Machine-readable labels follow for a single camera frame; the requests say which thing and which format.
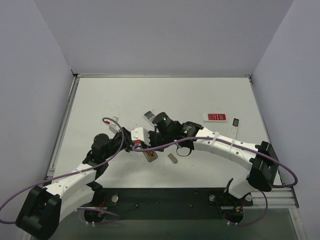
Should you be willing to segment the beige remote control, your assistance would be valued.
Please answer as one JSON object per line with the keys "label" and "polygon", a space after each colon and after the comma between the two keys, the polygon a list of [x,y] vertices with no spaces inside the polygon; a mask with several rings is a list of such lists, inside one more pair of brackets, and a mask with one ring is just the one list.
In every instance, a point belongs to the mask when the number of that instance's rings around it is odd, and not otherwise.
{"label": "beige remote control", "polygon": [[143,154],[149,163],[158,159],[158,154],[155,151],[144,151]]}

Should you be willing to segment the beige battery cover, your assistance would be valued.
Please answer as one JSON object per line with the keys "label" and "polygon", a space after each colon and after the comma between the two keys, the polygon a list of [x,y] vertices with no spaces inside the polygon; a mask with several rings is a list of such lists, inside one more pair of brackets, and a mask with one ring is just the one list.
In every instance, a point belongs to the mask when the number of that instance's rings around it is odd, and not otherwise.
{"label": "beige battery cover", "polygon": [[168,154],[167,156],[174,164],[178,163],[178,159],[172,153]]}

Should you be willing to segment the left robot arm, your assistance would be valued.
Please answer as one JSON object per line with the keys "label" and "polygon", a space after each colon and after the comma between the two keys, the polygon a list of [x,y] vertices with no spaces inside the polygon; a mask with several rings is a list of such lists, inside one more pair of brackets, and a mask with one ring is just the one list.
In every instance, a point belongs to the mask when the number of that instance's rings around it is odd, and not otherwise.
{"label": "left robot arm", "polygon": [[17,216],[15,225],[39,240],[49,239],[68,214],[89,203],[101,203],[101,186],[95,181],[104,174],[120,151],[129,151],[131,133],[122,128],[113,138],[100,133],[80,165],[64,177],[54,177],[51,184],[33,187]]}

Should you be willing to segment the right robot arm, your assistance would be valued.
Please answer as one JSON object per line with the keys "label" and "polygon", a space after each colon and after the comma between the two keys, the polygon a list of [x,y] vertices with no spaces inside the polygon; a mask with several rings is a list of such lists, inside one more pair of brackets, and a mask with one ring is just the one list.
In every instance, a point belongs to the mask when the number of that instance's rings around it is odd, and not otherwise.
{"label": "right robot arm", "polygon": [[231,178],[226,186],[226,191],[233,197],[241,199],[253,190],[272,190],[278,172],[278,158],[269,142],[241,142],[191,121],[172,120],[165,112],[150,120],[155,127],[149,132],[150,147],[175,143],[178,148],[215,154],[243,167],[243,175]]}

